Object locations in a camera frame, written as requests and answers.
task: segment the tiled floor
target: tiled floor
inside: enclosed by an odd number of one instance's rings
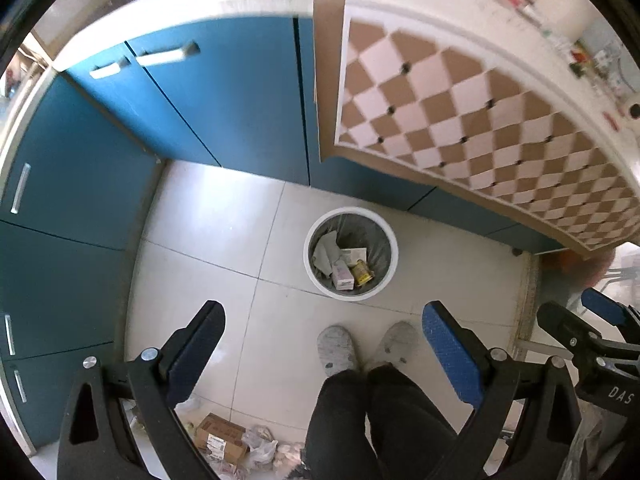
[[[302,264],[303,241],[323,213],[364,205],[396,232],[399,265],[366,304],[322,295]],[[347,327],[366,360],[385,330],[441,300],[489,347],[506,348],[516,323],[526,260],[464,231],[346,196],[220,168],[177,162],[166,171],[145,231],[129,307],[126,354],[161,346],[206,300],[226,311],[226,330],[195,393],[244,426],[267,425],[280,440],[306,433],[324,371],[318,334]],[[426,341],[407,370],[452,425],[459,402]]]

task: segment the gray trash bag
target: gray trash bag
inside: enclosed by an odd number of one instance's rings
[[[330,231],[337,231],[336,241],[341,249],[367,248],[367,265],[374,274],[369,283],[355,287],[353,290],[336,290],[331,277],[326,277],[314,267],[313,254],[318,240]],[[388,273],[391,265],[391,244],[382,227],[370,218],[354,213],[344,213],[331,217],[318,226],[311,237],[306,257],[309,259],[314,275],[328,290],[341,296],[360,296],[374,288]]]

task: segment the cabinet door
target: cabinet door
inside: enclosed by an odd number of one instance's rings
[[[305,18],[298,23],[311,187],[406,211],[433,187],[380,173],[339,156],[320,162],[318,116],[314,99],[313,20]]]
[[[82,361],[89,356],[101,364],[113,362],[113,344],[21,359],[4,364],[20,419],[36,448],[60,438],[66,400]]]
[[[189,23],[127,43],[224,168],[308,185],[291,18]]]
[[[118,72],[91,76],[92,71],[114,64]],[[127,45],[116,45],[81,61],[67,73],[158,155],[217,166]]]
[[[491,240],[507,244],[515,249],[529,251],[534,254],[556,251],[563,247],[560,242],[521,224],[501,229],[487,235],[487,237],[491,238]]]
[[[18,147],[0,219],[123,249],[138,235],[158,170],[155,155],[57,76]]]
[[[510,218],[467,202],[440,188],[434,189],[409,211],[482,236],[516,225]]]
[[[3,361],[113,341],[129,292],[125,251],[5,222],[0,248]]]

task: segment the cabinet handle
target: cabinet handle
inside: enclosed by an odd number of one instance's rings
[[[14,370],[15,383],[18,385],[18,391],[20,392],[20,398],[22,402],[27,402],[27,395],[24,393],[24,386],[22,386],[22,378],[20,377],[20,372],[18,370]]]
[[[31,164],[25,162],[24,166],[22,167],[20,179],[18,179],[18,186],[15,188],[14,203],[11,206],[11,212],[14,215],[17,215],[18,211],[20,210],[20,202],[22,201],[22,195],[24,194],[24,188],[27,185],[27,179],[29,177],[30,171]]]
[[[120,70],[124,67],[129,66],[131,62],[123,57],[120,61],[116,61],[115,63],[111,63],[110,65],[103,66],[102,68],[96,68],[95,70],[91,70],[89,75],[94,79],[102,79],[103,77],[108,77],[110,75],[116,75]]]
[[[164,52],[156,52],[155,54],[145,54],[144,56],[137,56],[136,61],[141,66],[162,65],[164,63],[177,63],[184,61],[188,57],[196,56],[200,53],[200,47],[194,42],[187,43],[182,48],[176,48],[175,50],[166,50]]]
[[[9,345],[9,355],[15,355],[14,330],[11,328],[11,316],[4,314],[4,328],[6,329],[6,341]]]

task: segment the black pants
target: black pants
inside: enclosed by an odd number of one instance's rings
[[[367,413],[375,453],[364,434]],[[366,378],[347,370],[320,390],[305,463],[314,480],[424,480],[455,438],[417,384],[391,365]]]

